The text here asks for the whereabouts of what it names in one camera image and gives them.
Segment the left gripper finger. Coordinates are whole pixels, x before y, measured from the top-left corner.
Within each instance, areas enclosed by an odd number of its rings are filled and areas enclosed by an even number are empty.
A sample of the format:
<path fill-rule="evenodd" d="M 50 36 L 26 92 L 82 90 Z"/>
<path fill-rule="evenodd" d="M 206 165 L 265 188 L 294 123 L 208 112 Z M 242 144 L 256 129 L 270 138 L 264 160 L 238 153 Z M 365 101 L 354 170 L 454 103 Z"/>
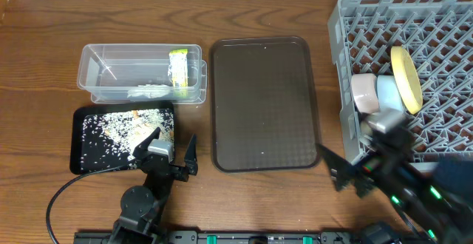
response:
<path fill-rule="evenodd" d="M 184 156 L 185 166 L 190 175 L 196 176 L 198 173 L 197 162 L 197 136 L 192 135 Z"/>
<path fill-rule="evenodd" d="M 134 149 L 132 155 L 135 157 L 135 160 L 142 160 L 148 156 L 148 147 L 151 142 L 155 139 L 158 139 L 160 136 L 160 128 L 157 127 L 147 138 L 140 142 Z"/>

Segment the food scraps rice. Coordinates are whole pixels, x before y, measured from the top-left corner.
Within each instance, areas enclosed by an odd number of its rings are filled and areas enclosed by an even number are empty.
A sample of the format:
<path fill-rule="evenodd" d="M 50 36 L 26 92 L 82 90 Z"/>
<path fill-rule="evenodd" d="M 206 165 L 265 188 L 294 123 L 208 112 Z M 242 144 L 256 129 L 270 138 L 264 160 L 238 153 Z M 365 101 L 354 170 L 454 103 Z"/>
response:
<path fill-rule="evenodd" d="M 134 149 L 155 129 L 160 129 L 159 139 L 174 141 L 174 113 L 171 109 L 142 109 L 87 115 L 80 129 L 82 170 L 134 169 Z"/>

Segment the light blue bowl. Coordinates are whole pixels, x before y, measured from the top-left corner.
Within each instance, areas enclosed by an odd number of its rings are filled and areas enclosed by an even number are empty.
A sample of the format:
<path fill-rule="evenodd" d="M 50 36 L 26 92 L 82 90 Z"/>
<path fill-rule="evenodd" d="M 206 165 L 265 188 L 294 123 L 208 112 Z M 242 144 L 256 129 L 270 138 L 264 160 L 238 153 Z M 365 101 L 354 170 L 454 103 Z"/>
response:
<path fill-rule="evenodd" d="M 376 89 L 381 111 L 386 109 L 406 111 L 394 76 L 379 75 L 377 77 Z"/>

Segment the white tissue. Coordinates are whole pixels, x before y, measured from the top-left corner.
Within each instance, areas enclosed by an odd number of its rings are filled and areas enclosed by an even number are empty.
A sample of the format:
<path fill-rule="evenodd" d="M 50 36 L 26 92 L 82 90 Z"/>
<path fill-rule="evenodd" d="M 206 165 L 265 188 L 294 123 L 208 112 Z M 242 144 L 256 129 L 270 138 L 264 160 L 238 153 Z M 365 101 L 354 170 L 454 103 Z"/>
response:
<path fill-rule="evenodd" d="M 146 84 L 133 87 L 127 92 L 127 98 L 161 98 L 171 92 L 168 85 Z"/>

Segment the pink bowl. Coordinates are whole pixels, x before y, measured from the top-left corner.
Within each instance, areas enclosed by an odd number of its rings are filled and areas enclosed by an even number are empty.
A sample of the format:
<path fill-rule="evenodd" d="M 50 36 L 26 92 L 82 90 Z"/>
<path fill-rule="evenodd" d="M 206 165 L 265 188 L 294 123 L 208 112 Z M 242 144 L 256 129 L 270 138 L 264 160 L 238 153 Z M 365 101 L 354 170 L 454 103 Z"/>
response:
<path fill-rule="evenodd" d="M 359 112 L 372 114 L 379 112 L 376 90 L 377 77 L 372 73 L 355 74 L 351 78 L 353 100 Z"/>

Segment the yellow plate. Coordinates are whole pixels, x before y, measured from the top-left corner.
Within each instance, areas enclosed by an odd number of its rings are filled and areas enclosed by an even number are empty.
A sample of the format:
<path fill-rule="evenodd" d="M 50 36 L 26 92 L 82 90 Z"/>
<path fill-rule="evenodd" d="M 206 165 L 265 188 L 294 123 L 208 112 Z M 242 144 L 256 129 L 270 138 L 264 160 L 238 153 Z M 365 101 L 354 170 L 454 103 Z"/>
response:
<path fill-rule="evenodd" d="M 423 95 L 420 79 L 409 52 L 400 46 L 390 51 L 392 72 L 401 99 L 408 112 L 412 115 L 420 112 L 423 106 Z"/>

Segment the green snack wrapper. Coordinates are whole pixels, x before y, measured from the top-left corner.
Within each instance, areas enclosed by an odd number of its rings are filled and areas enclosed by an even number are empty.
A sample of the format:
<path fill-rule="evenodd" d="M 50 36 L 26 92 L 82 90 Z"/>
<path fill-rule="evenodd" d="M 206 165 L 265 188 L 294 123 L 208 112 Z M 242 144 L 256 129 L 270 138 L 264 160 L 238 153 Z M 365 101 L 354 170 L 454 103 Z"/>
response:
<path fill-rule="evenodd" d="M 178 49 L 169 53 L 169 76 L 174 87 L 188 86 L 188 50 Z"/>

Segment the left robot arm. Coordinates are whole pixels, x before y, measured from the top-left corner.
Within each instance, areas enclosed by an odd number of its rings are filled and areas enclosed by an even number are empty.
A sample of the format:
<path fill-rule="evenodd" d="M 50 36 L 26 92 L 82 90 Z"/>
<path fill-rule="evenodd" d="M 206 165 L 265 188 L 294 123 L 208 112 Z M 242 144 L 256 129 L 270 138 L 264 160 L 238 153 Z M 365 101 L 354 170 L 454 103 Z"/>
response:
<path fill-rule="evenodd" d="M 186 182 L 198 172 L 197 136 L 193 135 L 185 154 L 185 165 L 172 163 L 173 146 L 159 139 L 157 128 L 139 143 L 132 155 L 136 166 L 146 174 L 141 186 L 127 189 L 120 199 L 121 213 L 112 234 L 111 244 L 166 243 L 167 233 L 159 228 L 163 209 L 171 194 L 173 182 Z"/>

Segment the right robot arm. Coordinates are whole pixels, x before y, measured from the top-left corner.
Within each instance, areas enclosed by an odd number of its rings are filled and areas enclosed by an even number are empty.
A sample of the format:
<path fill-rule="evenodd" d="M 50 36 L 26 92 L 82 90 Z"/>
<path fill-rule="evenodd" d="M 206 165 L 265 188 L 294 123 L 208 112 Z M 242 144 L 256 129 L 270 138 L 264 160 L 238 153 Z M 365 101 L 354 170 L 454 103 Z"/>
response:
<path fill-rule="evenodd" d="M 472 162 L 444 160 L 429 175 L 406 161 L 411 138 L 405 128 L 374 129 L 375 151 L 351 164 L 326 146 L 318 145 L 336 191 L 348 185 L 358 197 L 373 189 L 383 192 L 408 226 L 425 243 L 472 242 Z"/>

